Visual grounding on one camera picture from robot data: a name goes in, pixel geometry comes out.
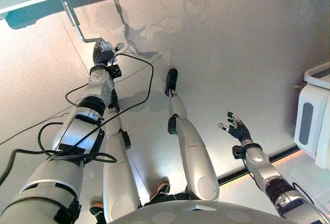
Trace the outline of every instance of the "metal rod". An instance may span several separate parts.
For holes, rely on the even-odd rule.
[[[79,25],[80,25],[79,20],[77,18],[77,15],[76,15],[73,7],[71,6],[70,0],[61,0],[61,2],[62,2],[62,5],[63,5],[63,8],[64,8],[65,12],[67,13],[67,16],[70,20],[71,25],[76,28],[76,31],[77,31],[78,36],[81,39],[81,41],[86,42],[86,43],[87,42],[98,42],[98,43],[100,43],[100,42],[104,41],[104,39],[101,38],[101,37],[100,38],[86,39],[84,37],[84,35],[82,34],[82,32],[81,32],[81,29],[79,27]]]

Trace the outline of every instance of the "wire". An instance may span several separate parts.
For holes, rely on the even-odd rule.
[[[65,150],[65,151],[62,151],[60,153],[57,153],[57,154],[54,154],[50,157],[50,159],[54,159],[54,157],[59,157],[61,155],[64,155],[64,154],[67,154],[68,152],[71,152],[75,147],[77,147],[80,143],[82,143],[88,136],[90,136],[91,134],[93,134],[95,131],[97,131],[99,128],[103,127],[105,124],[107,124],[108,122],[110,122],[111,120],[113,120],[114,118],[118,117],[119,115],[127,112],[128,110],[138,106],[138,105],[141,105],[143,103],[145,103],[149,96],[150,96],[150,91],[151,91],[151,84],[152,84],[152,81],[153,81],[153,77],[154,77],[154,67],[151,63],[149,63],[148,61],[145,61],[145,60],[142,60],[138,57],[135,57],[133,55],[128,55],[128,54],[124,54],[124,53],[117,53],[115,54],[115,56],[113,57],[113,60],[117,57],[117,56],[120,56],[120,55],[123,55],[123,56],[127,56],[127,57],[130,57],[130,58],[133,58],[135,60],[139,60],[139,61],[142,61],[144,63],[147,63],[148,65],[151,66],[151,77],[150,77],[150,83],[149,83],[149,88],[148,88],[148,93],[147,93],[147,96],[145,97],[145,99],[135,105],[132,105],[131,107],[119,112],[118,114],[116,114],[115,116],[109,118],[108,120],[104,121],[100,126],[96,127],[95,129],[93,129],[91,132],[89,132],[87,135],[85,135],[82,139],[80,139],[76,144],[74,144],[72,147],[70,147],[69,149]]]
[[[79,87],[77,87],[77,88],[75,88],[75,89],[69,91],[67,94],[65,94],[65,96],[64,96],[65,99],[66,99],[70,104],[72,104],[72,105],[74,105],[74,106],[77,106],[76,103],[73,103],[73,102],[71,102],[71,101],[68,99],[68,95],[69,95],[70,93],[76,91],[76,90],[79,90],[80,88],[82,88],[82,87],[84,87],[84,86],[87,86],[87,85],[88,85],[88,83],[87,83],[87,84],[84,84],[83,86],[79,86]]]
[[[299,184],[297,184],[296,182],[293,182],[292,183],[292,186],[293,186],[293,188],[295,188],[295,189],[297,189],[296,187],[298,187],[304,194],[305,194],[305,196],[309,199],[309,201],[313,204],[313,205],[315,205],[315,203],[313,202],[313,200],[311,199],[311,197],[306,193],[306,191],[304,191],[303,189],[302,189],[302,187],[300,187],[300,185]]]
[[[61,112],[65,111],[65,110],[67,110],[67,109],[69,109],[69,108],[71,108],[71,107],[72,107],[72,106],[70,106],[70,107],[68,107],[68,108],[66,108],[66,109],[64,109],[64,110],[62,110],[62,111],[60,111],[60,112],[58,112],[58,113],[61,113]],[[0,143],[0,145],[6,143],[7,141],[11,140],[12,138],[18,136],[19,134],[21,134],[21,133],[23,133],[23,132],[25,132],[25,131],[28,131],[28,130],[30,130],[30,129],[32,129],[32,128],[35,127],[35,126],[38,126],[38,125],[40,125],[40,124],[42,124],[42,123],[44,123],[44,122],[47,122],[47,121],[49,121],[49,120],[52,120],[52,119],[54,119],[54,118],[63,117],[64,115],[67,115],[67,114],[70,114],[70,113],[63,113],[61,116],[51,116],[51,117],[49,117],[49,118],[47,118],[47,119],[45,119],[45,120],[43,120],[43,121],[41,121],[41,122],[38,122],[37,124],[34,124],[34,125],[30,126],[30,127],[27,127],[26,129],[24,129],[24,130],[22,130],[22,131],[19,131],[18,133],[16,133],[16,134],[14,134],[13,136],[9,137],[7,140],[4,140],[3,142]]]
[[[111,160],[108,159],[101,159],[101,158],[96,158],[97,156],[104,156],[104,157],[108,157]],[[107,153],[87,153],[87,154],[70,154],[70,155],[63,155],[63,156],[59,156],[59,157],[53,157],[53,160],[75,160],[75,159],[91,159],[93,161],[99,161],[99,162],[105,162],[105,163],[116,163],[117,159],[115,157],[113,157],[110,154]]]
[[[259,187],[259,185],[257,184],[257,182],[256,182],[256,180],[255,180],[255,178],[254,178],[254,176],[252,176],[251,173],[250,173],[250,171],[248,170],[248,167],[246,166],[245,161],[244,161],[243,158],[242,158],[242,160],[243,160],[244,167],[245,167],[245,169],[247,170],[248,174],[249,174],[250,177],[253,179],[253,181],[256,183],[257,187],[260,189],[260,187]]]
[[[79,140],[75,145],[73,145],[73,146],[70,147],[69,149],[67,149],[67,150],[65,150],[65,151],[62,151],[62,152],[53,151],[53,150],[45,150],[45,149],[44,149],[44,147],[42,146],[42,143],[41,143],[41,139],[40,139],[40,137],[41,137],[41,133],[42,133],[42,131],[43,131],[47,126],[52,125],[52,124],[55,124],[55,123],[48,123],[48,124],[44,125],[44,126],[41,128],[41,130],[39,131],[39,134],[38,134],[38,145],[40,146],[40,148],[42,149],[42,151],[29,151],[29,150],[24,150],[24,149],[15,149],[15,150],[13,150],[13,151],[11,152],[11,154],[10,154],[10,157],[9,157],[9,161],[8,161],[7,167],[6,167],[5,171],[2,173],[2,175],[1,175],[1,177],[0,177],[0,186],[2,185],[2,183],[5,181],[5,179],[6,179],[7,176],[9,175],[9,173],[10,173],[12,167],[13,167],[13,164],[14,164],[14,161],[15,161],[15,156],[16,156],[17,153],[25,153],[25,154],[43,154],[43,153],[45,153],[45,154],[49,154],[49,155],[50,155],[51,153],[53,153],[53,155],[51,155],[50,158],[49,158],[50,160],[52,160],[52,159],[67,159],[67,160],[73,160],[73,159],[91,159],[91,160],[94,160],[94,161],[105,162],[105,163],[116,163],[116,162],[117,162],[117,159],[116,159],[115,157],[113,157],[112,155],[107,154],[107,153],[94,153],[94,154],[69,154],[69,155],[67,155],[67,153],[70,152],[70,151],[72,151],[72,150],[73,150],[75,147],[77,147],[82,141],[84,141],[88,136],[90,136],[91,134],[93,134],[95,131],[97,131],[98,129],[100,129],[102,126],[104,126],[105,124],[107,124],[108,122],[110,122],[111,120],[113,120],[114,118],[118,117],[119,115],[121,115],[121,114],[127,112],[128,110],[130,110],[130,109],[132,109],[132,108],[134,108],[134,107],[136,107],[136,106],[138,106],[138,105],[141,105],[141,104],[145,103],[145,102],[148,100],[148,98],[149,98],[149,96],[150,96],[152,80],[153,80],[153,77],[154,77],[154,67],[153,67],[153,65],[152,65],[151,63],[149,63],[149,62],[147,62],[147,61],[145,61],[145,60],[142,60],[142,59],[140,59],[140,58],[137,58],[137,57],[135,57],[135,56],[133,56],[133,55],[127,55],[127,54],[123,54],[123,53],[118,53],[118,54],[116,54],[116,55],[114,56],[114,58],[117,57],[117,56],[120,56],[120,55],[127,56],[127,57],[130,57],[130,58],[133,58],[133,59],[136,59],[136,60],[142,61],[142,62],[147,63],[148,65],[151,66],[151,68],[152,68],[152,72],[151,72],[151,78],[150,78],[150,83],[149,83],[149,88],[148,88],[148,93],[147,93],[146,98],[145,98],[143,101],[141,101],[141,102],[139,102],[139,103],[137,103],[137,104],[135,104],[135,105],[132,105],[131,107],[129,107],[129,108],[123,110],[122,112],[116,114],[116,115],[113,116],[112,118],[109,118],[108,120],[104,121],[100,126],[98,126],[97,128],[93,129],[91,132],[89,132],[87,135],[85,135],[85,136],[84,136],[81,140]],[[75,90],[78,90],[78,89],[80,89],[80,88],[82,88],[82,87],[84,87],[84,86],[86,86],[86,85],[83,85],[83,86],[81,86],[81,87],[78,87],[78,88],[76,88],[76,89],[74,89],[74,90],[68,92],[68,93],[65,95],[65,99],[68,100],[68,98],[67,98],[68,94],[70,94],[71,92],[73,92],[73,91],[75,91]],[[35,126],[37,126],[37,125],[39,125],[39,124],[41,124],[41,123],[43,123],[43,122],[40,122],[40,123],[38,123],[38,124],[35,124],[35,125],[32,126],[32,127],[35,127]],[[28,129],[30,129],[30,128],[27,128],[27,129],[25,129],[25,130],[23,130],[23,131],[17,133],[16,135],[18,135],[18,134],[20,134],[20,133],[22,133],[22,132],[24,132],[24,131],[26,131],[26,130],[28,130]],[[104,157],[110,158],[111,160],[96,158],[97,156],[104,156]]]
[[[38,132],[38,145],[39,145],[41,151],[46,151],[46,150],[44,149],[42,143],[41,143],[41,133],[42,133],[42,131],[43,131],[47,126],[55,125],[55,124],[60,124],[60,125],[62,125],[63,122],[50,122],[50,123],[45,124],[45,125],[39,130],[39,132]],[[45,154],[46,154],[48,157],[51,156],[51,154],[48,153],[48,152],[45,152]]]
[[[7,163],[6,169],[5,171],[1,174],[0,177],[0,186],[2,185],[2,183],[5,181],[5,179],[7,178],[7,176],[9,175],[12,166],[14,165],[14,161],[15,161],[15,156],[17,153],[25,153],[25,154],[43,154],[43,153],[57,153],[56,151],[53,150],[44,150],[44,151],[30,151],[30,150],[24,150],[24,149],[14,149],[9,157],[9,161]]]

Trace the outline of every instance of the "robot finger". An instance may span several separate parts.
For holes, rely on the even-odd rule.
[[[232,112],[228,111],[228,113],[227,113],[227,116],[228,116],[228,117],[232,118],[232,117],[233,117],[233,115],[234,115],[234,113],[232,113]]]
[[[228,126],[226,126],[222,123],[218,123],[218,127],[221,128],[222,130],[226,131],[226,132],[228,132],[229,129],[230,129],[230,127],[228,127]]]
[[[235,120],[228,118],[227,121],[230,122],[235,128],[237,128],[237,122]]]

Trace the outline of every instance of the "white device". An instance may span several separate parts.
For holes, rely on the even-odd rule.
[[[323,169],[330,169],[330,62],[305,72],[294,142]]]

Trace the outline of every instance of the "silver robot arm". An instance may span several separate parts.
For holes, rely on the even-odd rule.
[[[96,154],[105,137],[97,129],[106,107],[111,107],[113,78],[120,74],[116,66],[107,67],[112,51],[102,52],[95,45],[94,66],[90,70],[84,96],[74,108],[53,142],[53,150],[62,154],[51,156],[31,175],[20,193],[3,211],[0,223],[73,223],[79,216],[79,195],[84,164]],[[80,141],[92,130],[96,131]]]
[[[312,205],[298,190],[293,188],[269,162],[262,147],[253,143],[250,133],[240,118],[228,112],[230,126],[219,123],[219,127],[241,142],[233,147],[236,159],[246,161],[246,167],[254,176],[258,187],[269,197],[278,214],[297,223],[329,223],[325,215]]]

